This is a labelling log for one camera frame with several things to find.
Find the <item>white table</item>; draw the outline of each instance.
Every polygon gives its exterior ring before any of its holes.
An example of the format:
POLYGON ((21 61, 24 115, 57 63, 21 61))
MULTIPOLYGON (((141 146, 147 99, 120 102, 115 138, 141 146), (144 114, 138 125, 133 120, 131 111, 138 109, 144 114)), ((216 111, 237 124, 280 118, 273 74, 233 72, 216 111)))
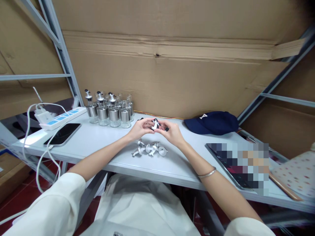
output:
MULTIPOLYGON (((135 114, 134 124, 141 117, 150 117, 149 115, 135 114)), ((244 143, 245 139, 240 137, 237 133, 229 133, 223 136, 214 135, 198 135, 187 129, 182 120, 171 120, 178 123, 180 130, 185 140, 210 164, 217 167, 217 170, 223 174, 227 179, 229 177, 221 166, 217 163, 214 157, 205 147, 206 143, 244 143)), ((88 121, 87 113, 73 119, 70 123, 81 123, 81 128, 73 135, 68 143, 62 147, 54 147, 51 154, 56 160, 66 161, 68 163, 78 163, 83 158, 91 153, 101 149, 102 147, 111 144, 118 140, 130 130, 121 127, 112 128, 110 126, 99 126, 98 124, 91 124, 88 121)), ((48 140, 55 131, 39 130, 27 138, 26 152, 31 155, 41 156, 45 151, 43 143, 48 140)), ((129 144, 121 150, 112 161, 104 168, 104 170, 122 173, 137 177, 146 178, 153 181, 160 181, 179 186, 205 190, 200 182, 193 168, 191 167, 185 156, 175 146, 170 144, 160 134, 146 134, 142 138, 143 142, 159 141, 160 145, 168 149, 165 157, 155 154, 153 158, 149 155, 132 157, 131 153, 136 150, 136 142, 129 144)), ((19 140, 13 144, 17 151, 22 151, 24 140, 19 140)), ((289 209, 304 211, 308 213, 315 212, 315 202, 312 199, 296 202, 289 198, 273 181, 269 183, 269 196, 259 196, 254 191, 239 190, 242 195, 252 201, 267 203, 289 209)))

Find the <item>forearm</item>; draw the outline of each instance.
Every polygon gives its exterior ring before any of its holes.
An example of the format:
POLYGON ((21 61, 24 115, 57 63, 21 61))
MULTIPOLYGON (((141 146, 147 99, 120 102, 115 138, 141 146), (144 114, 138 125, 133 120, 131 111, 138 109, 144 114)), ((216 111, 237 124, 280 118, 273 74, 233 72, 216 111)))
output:
MULTIPOLYGON (((185 142, 179 149, 198 175, 208 174, 214 169, 188 143, 185 142)), ((216 171, 211 176, 201 178, 201 181, 230 220, 249 217, 262 221, 246 199, 220 172, 216 171)))
POLYGON ((106 166, 110 160, 131 141, 132 139, 126 135, 121 139, 118 139, 116 142, 84 158, 68 172, 79 174, 85 179, 85 181, 88 181, 101 169, 103 169, 104 166, 106 166))

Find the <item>hand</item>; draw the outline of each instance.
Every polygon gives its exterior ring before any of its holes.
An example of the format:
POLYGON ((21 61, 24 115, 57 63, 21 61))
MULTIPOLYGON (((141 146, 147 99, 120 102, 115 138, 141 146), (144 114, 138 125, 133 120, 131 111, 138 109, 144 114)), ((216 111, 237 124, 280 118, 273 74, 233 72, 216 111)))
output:
POLYGON ((152 127, 152 120, 154 119, 155 118, 145 118, 138 120, 126 136, 128 136, 131 139, 131 142, 133 142, 140 139, 147 133, 154 134, 153 130, 149 128, 152 127))
POLYGON ((176 147, 185 144, 186 141, 179 130, 178 124, 172 123, 168 120, 159 120, 159 122, 161 126, 159 129, 155 129, 154 132, 162 134, 171 144, 175 145, 176 147))

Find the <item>metal shelving rack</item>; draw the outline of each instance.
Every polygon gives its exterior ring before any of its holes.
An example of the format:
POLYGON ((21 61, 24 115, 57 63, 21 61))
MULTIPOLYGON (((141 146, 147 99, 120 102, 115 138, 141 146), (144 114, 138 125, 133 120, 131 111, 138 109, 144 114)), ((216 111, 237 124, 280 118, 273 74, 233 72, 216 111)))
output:
MULTIPOLYGON (((272 91, 280 84, 280 82, 293 70, 293 68, 309 53, 309 51, 315 46, 315 25, 309 27, 301 38, 305 38, 305 43, 301 48, 301 51, 296 56, 291 56, 288 58, 283 58, 281 61, 289 62, 290 64, 262 91, 257 98, 251 102, 251 104, 238 116, 239 125, 241 125, 252 113, 253 111, 265 100, 265 98, 272 98, 276 100, 281 100, 289 103, 295 103, 303 106, 315 108, 315 102, 306 101, 302 99, 283 97, 279 95, 272 94, 272 91)), ((245 130, 240 130, 240 134, 248 137, 254 142, 262 143, 250 133, 245 130)), ((288 159, 275 151, 272 148, 269 148, 269 151, 277 157, 281 162, 286 162, 288 159)))
MULTIPOLYGON (((58 18, 52 0, 38 1, 45 19, 43 19, 43 17, 40 15, 40 13, 34 7, 30 0, 21 0, 21 2, 25 5, 25 7, 33 16, 37 26, 42 31, 47 33, 48 36, 53 41, 64 74, 0 75, 0 81, 65 77, 71 89, 72 96, 74 98, 77 97, 80 102, 80 105, 83 106, 84 105, 83 99, 79 90, 78 83, 76 81, 76 77, 66 47, 66 43, 63 38, 63 34, 58 22, 58 18)), ((14 153, 17 157, 19 157, 33 170, 36 170, 38 158, 32 155, 26 155, 26 158, 24 158, 22 153, 17 153, 15 150, 13 150, 10 146, 12 143, 15 143, 16 141, 18 141, 18 139, 0 122, 0 143, 4 145, 7 149, 9 149, 12 153, 14 153)), ((41 165, 39 173, 50 183, 54 182, 55 179, 54 174, 45 165, 41 165)))
POLYGON ((42 9, 44 18, 40 15, 30 0, 21 0, 28 11, 33 16, 37 26, 53 41, 64 74, 27 74, 27 75, 0 75, 0 81, 7 80, 24 80, 24 79, 44 79, 44 78, 60 78, 65 77, 69 83, 73 97, 77 96, 81 105, 83 105, 83 99, 79 90, 78 83, 75 78, 75 74, 72 68, 68 50, 65 40, 57 19, 55 9, 52 4, 52 0, 38 0, 42 9))

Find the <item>cap logo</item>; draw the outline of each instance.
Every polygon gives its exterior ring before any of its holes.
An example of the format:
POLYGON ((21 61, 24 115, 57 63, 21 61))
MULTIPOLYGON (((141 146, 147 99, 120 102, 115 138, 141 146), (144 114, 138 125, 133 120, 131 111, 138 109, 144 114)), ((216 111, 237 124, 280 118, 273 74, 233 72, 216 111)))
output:
POLYGON ((202 118, 204 117, 208 117, 208 116, 206 114, 203 114, 202 117, 199 117, 199 118, 202 120, 202 118))

